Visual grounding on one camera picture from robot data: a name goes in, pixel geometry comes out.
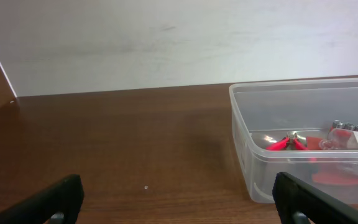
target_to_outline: clear plastic bin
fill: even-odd
[[[288,132],[327,138],[336,119],[358,124],[358,78],[243,83],[229,91],[233,138],[252,200],[273,203],[275,176],[285,171],[345,203],[358,204],[358,184],[322,184],[313,179],[319,172],[332,175],[345,172],[340,167],[358,164],[358,151],[260,147],[261,142],[281,140]]]

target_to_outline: table top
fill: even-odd
[[[68,174],[77,223],[280,223],[248,195],[229,84],[20,97],[0,109],[0,211]]]

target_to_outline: wire cutter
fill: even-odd
[[[283,140],[269,145],[266,149],[269,151],[292,150],[292,146],[295,147],[295,150],[309,150],[306,146],[299,142],[298,135],[296,133],[287,134]]]

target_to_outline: white wall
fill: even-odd
[[[0,0],[19,96],[358,74],[358,0]]]

